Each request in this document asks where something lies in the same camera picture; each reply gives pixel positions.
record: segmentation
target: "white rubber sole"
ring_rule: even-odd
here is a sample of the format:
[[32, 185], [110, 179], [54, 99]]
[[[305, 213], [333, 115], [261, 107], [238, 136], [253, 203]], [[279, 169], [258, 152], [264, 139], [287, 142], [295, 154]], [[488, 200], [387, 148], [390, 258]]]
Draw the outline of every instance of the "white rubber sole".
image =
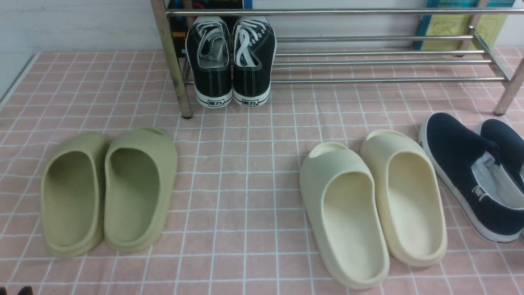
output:
[[268, 89], [262, 93], [259, 96], [255, 97], [246, 97], [243, 95], [238, 94], [235, 90], [233, 90], [233, 96], [235, 97], [236, 103], [240, 104], [243, 107], [259, 107], [266, 103], [266, 101], [269, 100], [269, 94], [271, 93], [271, 85], [269, 85]]
[[210, 109], [223, 108], [226, 105], [228, 105], [231, 102], [231, 99], [233, 98], [233, 89], [231, 89], [228, 94], [221, 97], [205, 96], [202, 93], [200, 93], [196, 88], [195, 92], [198, 103]]
[[466, 214], [467, 219], [470, 221], [470, 224], [473, 226], [473, 228], [476, 229], [477, 233], [480, 235], [481, 238], [483, 238], [484, 240], [490, 241], [490, 242], [510, 243], [518, 239], [520, 233], [511, 235], [511, 236], [504, 236], [504, 235], [496, 234], [492, 232], [491, 230], [487, 229], [480, 222], [480, 220], [478, 220], [478, 218], [475, 216], [469, 203], [466, 201], [466, 199], [461, 194], [461, 192], [453, 185], [453, 183], [451, 182], [451, 179], [449, 179], [449, 177], [446, 175], [444, 170], [442, 170], [440, 165], [436, 162], [435, 158], [431, 154], [430, 149], [428, 148], [428, 138], [426, 134], [426, 128], [427, 128], [428, 121], [430, 118], [431, 116], [426, 119], [426, 121], [420, 128], [419, 144], [421, 145], [422, 149], [424, 149], [424, 152], [426, 153], [426, 155], [428, 155], [428, 158], [431, 160], [431, 163], [433, 164], [433, 167], [435, 168], [436, 174], [440, 177], [440, 179], [448, 187], [448, 189], [451, 191], [451, 194], [455, 197], [455, 199], [459, 203], [460, 207]]

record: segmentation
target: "black canvas sneaker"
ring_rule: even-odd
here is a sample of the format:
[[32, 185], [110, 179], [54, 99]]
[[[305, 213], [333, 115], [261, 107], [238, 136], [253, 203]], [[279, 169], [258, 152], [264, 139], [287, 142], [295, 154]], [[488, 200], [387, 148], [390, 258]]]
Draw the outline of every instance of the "black canvas sneaker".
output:
[[426, 120], [419, 142], [482, 237], [498, 243], [518, 238], [524, 227], [524, 194], [503, 168], [496, 142], [445, 113]]
[[226, 23], [218, 16], [200, 16], [185, 40], [198, 102], [221, 108], [231, 102], [230, 41]]
[[264, 104], [270, 93], [277, 38], [263, 16], [238, 19], [233, 31], [233, 93], [245, 107]]

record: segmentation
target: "slide sandal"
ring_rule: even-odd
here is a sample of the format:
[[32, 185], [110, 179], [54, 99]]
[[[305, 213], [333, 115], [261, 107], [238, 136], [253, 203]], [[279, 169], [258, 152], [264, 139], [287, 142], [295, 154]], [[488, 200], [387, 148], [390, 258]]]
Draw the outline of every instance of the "slide sandal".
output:
[[375, 206], [375, 184], [347, 147], [317, 145], [300, 168], [300, 192], [327, 271], [352, 289], [380, 284], [389, 270]]
[[411, 266], [438, 263], [447, 233], [435, 171], [424, 150], [401, 133], [377, 130], [362, 144], [361, 157], [375, 179], [389, 251]]
[[51, 255], [79, 256], [102, 239], [108, 147], [101, 134], [84, 132], [59, 144], [49, 157], [42, 173], [40, 209]]
[[178, 154], [156, 128], [136, 128], [115, 139], [105, 158], [105, 238], [114, 249], [151, 246], [166, 224]]

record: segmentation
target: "chrome rack bar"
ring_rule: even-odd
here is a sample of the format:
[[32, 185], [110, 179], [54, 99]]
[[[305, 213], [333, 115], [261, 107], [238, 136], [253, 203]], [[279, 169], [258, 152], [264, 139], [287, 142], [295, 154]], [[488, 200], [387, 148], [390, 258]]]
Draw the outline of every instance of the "chrome rack bar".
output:
[[387, 56], [387, 55], [475, 55], [485, 50], [405, 50], [405, 51], [337, 51], [337, 52], [280, 52], [277, 57], [326, 57], [326, 56]]
[[493, 55], [491, 52], [489, 46], [484, 42], [482, 37], [478, 34], [478, 32], [475, 30], [474, 27], [470, 26], [469, 30], [473, 34], [473, 45], [477, 49], [482, 49], [484, 53], [482, 54], [482, 58], [485, 60], [490, 60], [492, 63], [489, 64], [490, 69], [493, 71], [493, 73], [496, 76], [502, 76], [506, 78], [507, 81], [511, 80], [511, 75], [504, 69], [500, 61]]
[[523, 14], [521, 8], [424, 8], [424, 9], [193, 9], [166, 11], [172, 16], [334, 16], [334, 15], [442, 15], [442, 14]]
[[343, 83], [426, 83], [426, 82], [504, 82], [503, 77], [401, 77], [366, 79], [289, 79], [272, 80], [274, 84], [343, 84]]
[[277, 38], [277, 43], [300, 43], [300, 42], [377, 42], [377, 41], [449, 41], [449, 40], [472, 40], [473, 36], [360, 36], [360, 37], [296, 37]]
[[187, 58], [184, 59], [184, 65], [182, 66], [182, 76], [184, 77], [184, 80], [189, 79], [189, 60]]
[[276, 62], [273, 67], [337, 67], [337, 66], [463, 66], [463, 65], [489, 65], [491, 60], [472, 59], [472, 60], [362, 60], [362, 61], [310, 61], [310, 62]]
[[[184, 9], [166, 11], [164, 0], [150, 0], [158, 27], [158, 33], [166, 61], [173, 80], [175, 93], [179, 102], [182, 117], [189, 119], [193, 116], [185, 90], [185, 85], [193, 84], [189, 81], [190, 68], [186, 61], [179, 66], [176, 51], [171, 39], [171, 30], [168, 18], [184, 16], [191, 23], [194, 16], [354, 16], [354, 15], [472, 15], [468, 29], [462, 36], [354, 36], [354, 37], [284, 37], [277, 38], [278, 43], [313, 43], [313, 42], [374, 42], [374, 41], [460, 41], [458, 50], [429, 50], [429, 51], [379, 51], [364, 52], [282, 52], [278, 57], [324, 57], [324, 56], [435, 56], [435, 55], [480, 55], [483, 59], [442, 59], [442, 60], [355, 60], [355, 61], [326, 61], [326, 62], [279, 62], [276, 67], [312, 67], [312, 66], [383, 66], [383, 65], [487, 65], [490, 66], [496, 77], [404, 77], [404, 78], [369, 78], [369, 79], [291, 79], [273, 80], [272, 83], [311, 84], [311, 83], [404, 83], [404, 82], [501, 82], [505, 91], [494, 110], [496, 115], [506, 112], [515, 95], [524, 83], [524, 58], [520, 62], [514, 75], [510, 77], [502, 64], [493, 55], [482, 37], [475, 31], [481, 15], [524, 15], [522, 8], [487, 8], [487, 0], [479, 0], [476, 8], [423, 8], [423, 9]], [[184, 7], [191, 8], [188, 0], [184, 0]], [[473, 43], [477, 50], [467, 50]]]

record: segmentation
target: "sneaker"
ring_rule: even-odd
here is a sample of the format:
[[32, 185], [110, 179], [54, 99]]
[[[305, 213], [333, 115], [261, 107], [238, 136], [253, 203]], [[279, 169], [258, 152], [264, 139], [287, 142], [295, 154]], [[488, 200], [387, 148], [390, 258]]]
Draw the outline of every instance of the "sneaker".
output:
[[229, 104], [233, 88], [226, 23], [218, 16], [198, 17], [185, 39], [185, 50], [198, 102], [207, 108]]
[[239, 18], [233, 36], [235, 100], [245, 107], [261, 106], [269, 98], [277, 38], [268, 20], [263, 16]]
[[524, 195], [503, 169], [497, 143], [445, 113], [426, 120], [419, 143], [482, 237], [497, 243], [519, 237]]
[[502, 167], [520, 191], [524, 192], [524, 140], [520, 135], [497, 119], [480, 123], [475, 133], [498, 145]]

